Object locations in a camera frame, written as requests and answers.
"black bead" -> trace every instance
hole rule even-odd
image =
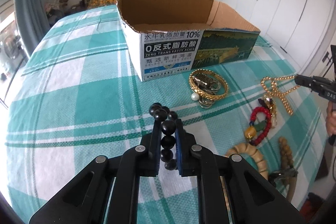
[[[162,149],[161,153],[160,153],[160,159],[163,162],[169,162],[170,160],[172,160],[174,154],[171,150],[169,149]]]
[[[162,122],[161,130],[164,135],[172,135],[175,132],[176,125],[172,120]]]
[[[150,114],[151,116],[153,116],[155,110],[160,109],[160,108],[161,108],[161,106],[159,106],[159,105],[157,105],[157,104],[152,104],[152,105],[150,106],[150,108],[149,108],[149,114]]]
[[[160,122],[165,121],[167,119],[167,116],[168,116],[167,112],[162,108],[155,110],[153,113],[154,119]]]
[[[162,109],[164,109],[166,112],[167,112],[167,114],[170,112],[170,109],[169,109],[169,107],[167,107],[167,106],[163,106],[163,107],[161,107]]]
[[[169,171],[177,169],[177,162],[175,159],[170,160],[169,162],[165,163],[165,168]]]
[[[178,115],[175,111],[171,111],[168,113],[168,119],[175,121],[178,118]]]
[[[174,136],[164,136],[162,139],[161,139],[161,146],[164,148],[164,149],[172,149],[175,145],[175,138]]]

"bed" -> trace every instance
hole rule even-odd
[[[251,111],[264,93],[261,78],[294,72],[261,37],[247,60],[211,70],[226,79],[230,93],[203,109],[190,99],[189,72],[140,82],[115,5],[58,21],[27,63],[22,88],[9,109],[5,146],[15,212],[28,223],[97,155],[115,157],[138,145],[153,126],[148,114],[153,102],[176,111],[197,143],[225,154],[244,141]],[[289,81],[281,89],[293,86]],[[289,116],[278,102],[278,125],[258,148],[269,171],[278,170],[278,138],[287,138],[299,171],[292,204],[300,208],[316,177],[327,134],[308,89],[299,88],[288,99],[294,114]],[[279,191],[286,195],[284,187]],[[157,177],[141,178],[138,201],[138,223],[198,223],[196,179],[181,178],[162,162]]]

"red bead bracelet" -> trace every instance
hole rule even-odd
[[[255,140],[251,140],[250,144],[254,145],[254,146],[257,146],[258,144],[261,143],[261,141],[267,136],[267,134],[268,134],[268,132],[271,128],[271,125],[272,125],[271,124],[271,113],[270,113],[268,108],[265,108],[263,106],[258,106],[255,109],[253,109],[253,111],[251,113],[251,118],[250,118],[251,122],[252,123],[255,122],[255,119],[257,117],[257,113],[259,113],[259,112],[265,113],[267,124],[266,124],[266,127],[265,127],[264,131]]]

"landscape picture on box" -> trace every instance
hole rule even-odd
[[[248,58],[258,33],[204,31],[192,69]]]

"silver screw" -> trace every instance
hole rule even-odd
[[[233,161],[239,162],[239,161],[242,160],[242,157],[241,157],[241,155],[234,154],[234,155],[232,155],[231,159],[232,159]]]
[[[105,160],[106,160],[106,157],[105,157],[105,156],[98,156],[98,157],[96,158],[96,163],[101,164],[101,163],[103,163]]]
[[[200,146],[199,144],[194,144],[191,147],[192,151],[201,151],[202,150],[202,146]]]
[[[137,152],[142,152],[142,151],[146,150],[146,147],[144,147],[143,145],[138,145],[138,146],[135,147],[135,150]]]

